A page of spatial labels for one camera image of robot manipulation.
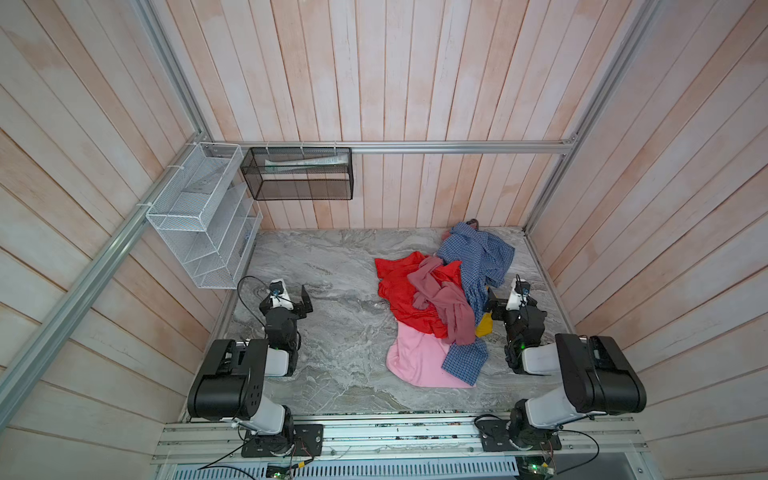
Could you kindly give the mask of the pink cloth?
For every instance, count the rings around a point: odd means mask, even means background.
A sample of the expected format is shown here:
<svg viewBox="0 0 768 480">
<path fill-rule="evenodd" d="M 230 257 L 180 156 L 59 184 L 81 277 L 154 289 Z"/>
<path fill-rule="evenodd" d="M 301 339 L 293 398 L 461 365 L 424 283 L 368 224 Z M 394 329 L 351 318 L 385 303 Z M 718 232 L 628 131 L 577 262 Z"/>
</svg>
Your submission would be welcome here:
<svg viewBox="0 0 768 480">
<path fill-rule="evenodd" d="M 442 368 L 448 351 L 449 346 L 434 335 L 398 323 L 386 366 L 399 379 L 416 387 L 469 389 L 469 384 Z"/>
</svg>

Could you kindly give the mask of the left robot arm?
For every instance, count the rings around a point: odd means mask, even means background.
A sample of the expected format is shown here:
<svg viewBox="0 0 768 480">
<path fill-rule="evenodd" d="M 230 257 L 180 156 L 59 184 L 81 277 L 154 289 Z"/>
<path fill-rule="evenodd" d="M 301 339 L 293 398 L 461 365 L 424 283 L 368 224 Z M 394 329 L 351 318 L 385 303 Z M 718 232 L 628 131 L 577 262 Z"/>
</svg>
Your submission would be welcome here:
<svg viewBox="0 0 768 480">
<path fill-rule="evenodd" d="M 296 429 L 290 409 L 264 393 L 265 379 L 295 373 L 302 346 L 298 321 L 313 312 L 313 305 L 305 287 L 301 299 L 293 301 L 278 279 L 270 283 L 259 310 L 262 338 L 213 341 L 189 391 L 187 411 L 192 418 L 229 420 L 246 431 L 248 442 L 285 455 L 295 447 Z"/>
</svg>

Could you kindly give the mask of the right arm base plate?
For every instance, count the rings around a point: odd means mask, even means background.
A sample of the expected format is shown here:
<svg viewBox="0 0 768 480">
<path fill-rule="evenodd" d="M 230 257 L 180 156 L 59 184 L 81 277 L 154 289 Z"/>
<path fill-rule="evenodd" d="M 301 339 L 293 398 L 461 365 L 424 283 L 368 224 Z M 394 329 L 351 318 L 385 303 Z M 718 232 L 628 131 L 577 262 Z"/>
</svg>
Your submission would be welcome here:
<svg viewBox="0 0 768 480">
<path fill-rule="evenodd" d="M 562 442 L 555 431 L 532 428 L 525 423 L 495 416 L 476 418 L 477 429 L 484 452 L 558 451 Z"/>
</svg>

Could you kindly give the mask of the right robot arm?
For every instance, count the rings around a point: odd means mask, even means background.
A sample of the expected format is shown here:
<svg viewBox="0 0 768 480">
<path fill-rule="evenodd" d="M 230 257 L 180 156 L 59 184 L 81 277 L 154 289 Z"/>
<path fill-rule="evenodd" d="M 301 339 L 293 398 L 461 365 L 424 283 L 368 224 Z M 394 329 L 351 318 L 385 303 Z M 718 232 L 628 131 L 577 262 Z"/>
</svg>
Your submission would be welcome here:
<svg viewBox="0 0 768 480">
<path fill-rule="evenodd" d="M 543 344 L 547 313 L 516 286 L 506 300 L 488 290 L 485 312 L 504 324 L 505 356 L 514 373 L 561 377 L 561 385 L 536 398 L 522 399 L 507 419 L 483 414 L 474 419 L 487 452 L 560 447 L 555 438 L 564 426 L 596 416 L 639 413 L 647 394 L 617 342 L 608 336 L 557 334 Z"/>
</svg>

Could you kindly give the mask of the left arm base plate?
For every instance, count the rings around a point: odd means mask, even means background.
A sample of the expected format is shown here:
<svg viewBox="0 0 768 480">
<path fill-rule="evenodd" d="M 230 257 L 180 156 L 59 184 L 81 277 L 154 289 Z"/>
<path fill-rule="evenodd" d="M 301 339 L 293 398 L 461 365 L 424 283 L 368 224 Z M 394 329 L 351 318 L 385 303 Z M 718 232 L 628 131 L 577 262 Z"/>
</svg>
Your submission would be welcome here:
<svg viewBox="0 0 768 480">
<path fill-rule="evenodd" d="M 259 435 L 247 432 L 241 449 L 243 458 L 277 458 L 321 455 L 324 426 L 299 424 L 286 426 L 280 434 Z"/>
</svg>

